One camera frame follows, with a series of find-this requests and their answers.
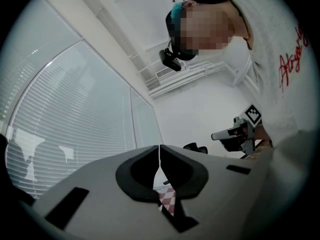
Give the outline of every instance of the window blinds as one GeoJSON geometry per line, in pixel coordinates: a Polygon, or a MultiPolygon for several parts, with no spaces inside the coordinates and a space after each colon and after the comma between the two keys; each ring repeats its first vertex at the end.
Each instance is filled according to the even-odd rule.
{"type": "Polygon", "coordinates": [[[15,21],[0,54],[0,131],[36,73],[80,36],[46,0],[31,0],[15,21]]]}
{"type": "Polygon", "coordinates": [[[131,101],[137,147],[163,144],[154,109],[133,89],[131,101]]]}
{"type": "Polygon", "coordinates": [[[130,86],[85,41],[31,82],[10,126],[7,170],[35,198],[91,161],[136,148],[130,86]]]}

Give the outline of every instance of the white surface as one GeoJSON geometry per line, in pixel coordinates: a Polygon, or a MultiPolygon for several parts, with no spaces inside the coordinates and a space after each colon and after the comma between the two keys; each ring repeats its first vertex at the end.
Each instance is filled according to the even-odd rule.
{"type": "Polygon", "coordinates": [[[250,56],[246,41],[240,37],[233,37],[231,43],[225,48],[222,60],[234,69],[243,69],[250,56]]]}
{"type": "Polygon", "coordinates": [[[168,37],[165,18],[170,9],[163,5],[164,0],[120,0],[116,4],[133,25],[144,47],[168,37]]]}
{"type": "Polygon", "coordinates": [[[231,88],[228,72],[221,71],[191,82],[154,100],[155,112],[165,145],[183,146],[196,142],[208,153],[240,158],[243,152],[227,152],[211,134],[233,126],[250,104],[240,89],[231,88]]]}
{"type": "Polygon", "coordinates": [[[112,34],[114,39],[117,42],[119,42],[119,39],[121,39],[122,37],[120,36],[122,32],[124,38],[129,40],[130,45],[134,47],[135,52],[138,53],[142,57],[142,59],[147,63],[148,59],[145,56],[145,51],[142,47],[142,40],[140,36],[138,36],[135,28],[133,27],[131,22],[125,17],[125,15],[119,9],[119,7],[115,4],[114,0],[95,0],[94,4],[95,11],[99,8],[103,8],[103,12],[106,18],[108,19],[109,23],[115,22],[116,26],[114,27],[119,28],[119,33],[112,34]]]}
{"type": "Polygon", "coordinates": [[[48,1],[125,80],[153,104],[136,67],[82,0],[48,1]]]}

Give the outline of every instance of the checkered fabric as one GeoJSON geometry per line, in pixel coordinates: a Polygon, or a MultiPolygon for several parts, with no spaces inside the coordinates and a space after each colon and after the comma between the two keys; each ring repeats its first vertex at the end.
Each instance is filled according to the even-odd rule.
{"type": "Polygon", "coordinates": [[[159,193],[159,199],[162,205],[159,207],[161,211],[162,208],[166,208],[169,213],[173,216],[175,214],[175,203],[176,203],[176,192],[175,190],[169,187],[163,187],[156,190],[159,193]]]}

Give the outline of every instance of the ear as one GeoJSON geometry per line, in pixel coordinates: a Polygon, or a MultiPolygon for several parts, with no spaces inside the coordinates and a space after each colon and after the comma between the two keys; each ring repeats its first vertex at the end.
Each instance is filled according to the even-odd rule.
{"type": "Polygon", "coordinates": [[[182,3],[182,8],[186,9],[186,8],[191,8],[191,7],[195,7],[198,3],[196,1],[193,0],[188,0],[188,1],[184,1],[182,3]]]}

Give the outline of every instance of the black slot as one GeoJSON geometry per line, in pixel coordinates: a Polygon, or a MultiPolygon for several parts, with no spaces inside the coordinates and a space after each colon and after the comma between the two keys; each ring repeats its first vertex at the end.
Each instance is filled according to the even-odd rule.
{"type": "Polygon", "coordinates": [[[179,199],[175,200],[174,216],[172,216],[164,206],[161,212],[179,233],[187,231],[199,224],[194,218],[185,215],[179,199]]]}
{"type": "Polygon", "coordinates": [[[230,170],[230,171],[237,172],[237,173],[246,174],[246,175],[248,175],[251,171],[251,169],[249,169],[249,168],[244,168],[244,167],[240,167],[237,165],[228,165],[226,167],[226,169],[230,170]]]}
{"type": "Polygon", "coordinates": [[[45,219],[63,230],[88,193],[87,189],[75,187],[50,211],[45,219]]]}

